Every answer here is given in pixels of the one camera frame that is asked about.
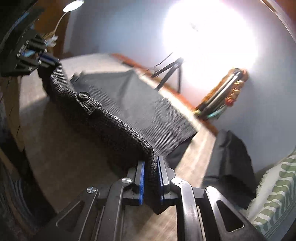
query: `black fabric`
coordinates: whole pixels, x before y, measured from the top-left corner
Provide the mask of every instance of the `black fabric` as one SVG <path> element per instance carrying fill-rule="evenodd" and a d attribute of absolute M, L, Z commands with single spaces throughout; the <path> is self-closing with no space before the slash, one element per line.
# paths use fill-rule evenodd
<path fill-rule="evenodd" d="M 114 165 L 127 173 L 128 168 L 136 166 L 139 160 L 145 161 L 144 200 L 155 213 L 159 214 L 163 212 L 167 207 L 162 206 L 160 203 L 157 164 L 152 146 L 129 125 L 103 108 L 101 102 L 94 99 L 93 96 L 96 96 L 95 93 L 97 96 L 102 96 L 104 105 L 108 106 L 109 109 L 113 107 L 116 110 L 117 107 L 114 105 L 114 102 L 105 97 L 104 93 L 98 91 L 90 83 L 84 85 L 84 91 L 90 93 L 91 98 L 87 101 L 80 101 L 77 98 L 77 92 L 74 91 L 73 86 L 69 83 L 61 65 L 55 68 L 40 67 L 38 68 L 38 74 L 42 78 L 45 91 L 56 103 L 57 107 L 60 108 L 65 118 L 69 121 L 69 124 L 74 125 L 78 131 L 84 132 L 86 136 L 89 136 L 94 141 L 98 138 L 101 139 L 107 147 L 112 149 L 112 159 L 110 161 Z M 170 106 L 167 104 L 164 106 L 164 109 L 157 109 L 156 112 L 166 112 L 169 110 L 172 111 L 172 116 L 175 116 Z M 167 145 L 169 148 L 164 146 L 164 153 L 168 153 L 174 148 L 170 140 L 168 140 Z"/>
<path fill-rule="evenodd" d="M 134 70 L 80 75 L 73 87 L 77 93 L 90 93 L 105 110 L 139 133 L 153 147 L 155 156 L 166 157 L 182 144 L 165 158 L 170 168 L 178 165 L 196 134 L 186 118 Z"/>
<path fill-rule="evenodd" d="M 256 197 L 252 161 L 241 139 L 231 131 L 220 131 L 203 178 L 202 188 L 214 186 L 227 199 L 247 209 Z"/>

